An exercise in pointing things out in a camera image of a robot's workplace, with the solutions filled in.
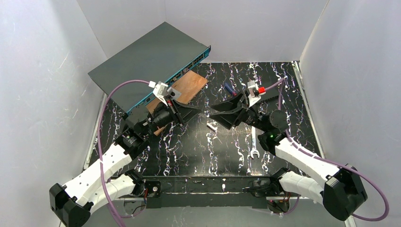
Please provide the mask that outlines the dark teal network switch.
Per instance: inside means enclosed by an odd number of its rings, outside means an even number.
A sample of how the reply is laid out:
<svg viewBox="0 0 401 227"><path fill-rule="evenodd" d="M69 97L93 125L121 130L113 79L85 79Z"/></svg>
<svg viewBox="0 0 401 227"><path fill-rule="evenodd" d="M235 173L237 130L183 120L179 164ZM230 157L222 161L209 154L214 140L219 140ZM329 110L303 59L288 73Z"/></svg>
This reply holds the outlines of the dark teal network switch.
<svg viewBox="0 0 401 227"><path fill-rule="evenodd" d="M91 70L90 78L108 95L128 80L172 85L209 56L206 46L167 22Z"/></svg>

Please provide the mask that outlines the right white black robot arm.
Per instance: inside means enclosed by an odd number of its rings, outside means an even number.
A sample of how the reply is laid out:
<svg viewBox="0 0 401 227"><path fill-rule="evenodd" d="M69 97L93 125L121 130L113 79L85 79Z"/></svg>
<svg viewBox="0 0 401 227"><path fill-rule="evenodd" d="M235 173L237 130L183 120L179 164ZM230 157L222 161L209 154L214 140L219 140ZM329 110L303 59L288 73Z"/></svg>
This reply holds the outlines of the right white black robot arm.
<svg viewBox="0 0 401 227"><path fill-rule="evenodd" d="M275 188L312 199L342 221L367 200L366 190L354 167L337 167L324 162L287 137L287 115L284 111L262 114L251 105L244 92L211 108L215 113L210 118L228 130L240 123L261 130L263 133L257 138L265 151L290 162L306 174L302 176L283 168L272 176L271 183Z"/></svg>

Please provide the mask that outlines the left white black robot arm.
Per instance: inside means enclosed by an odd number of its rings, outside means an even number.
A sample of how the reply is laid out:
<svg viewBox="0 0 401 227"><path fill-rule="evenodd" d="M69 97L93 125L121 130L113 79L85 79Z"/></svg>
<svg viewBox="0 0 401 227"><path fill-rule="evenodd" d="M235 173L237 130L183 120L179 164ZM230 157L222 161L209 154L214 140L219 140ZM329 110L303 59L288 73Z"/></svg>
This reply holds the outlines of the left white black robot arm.
<svg viewBox="0 0 401 227"><path fill-rule="evenodd" d="M99 159L72 180L49 189L51 210L67 227L83 226L91 214L109 201L124 195L141 195L145 191L142 176L129 170L107 183L118 170L138 157L149 145L155 131L169 123L184 125L201 113L201 109L170 99L160 102L153 112L136 106L124 116L125 127Z"/></svg>

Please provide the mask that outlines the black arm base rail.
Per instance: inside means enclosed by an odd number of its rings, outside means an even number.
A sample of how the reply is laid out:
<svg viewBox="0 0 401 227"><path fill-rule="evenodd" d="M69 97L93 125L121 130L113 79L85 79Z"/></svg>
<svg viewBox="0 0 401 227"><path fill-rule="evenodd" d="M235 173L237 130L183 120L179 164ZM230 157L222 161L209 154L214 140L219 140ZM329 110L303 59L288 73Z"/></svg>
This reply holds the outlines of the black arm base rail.
<svg viewBox="0 0 401 227"><path fill-rule="evenodd" d="M244 192L262 176L145 176L147 187L157 187L148 196L150 209L169 207L252 207L264 209L267 202L281 200L272 192Z"/></svg>

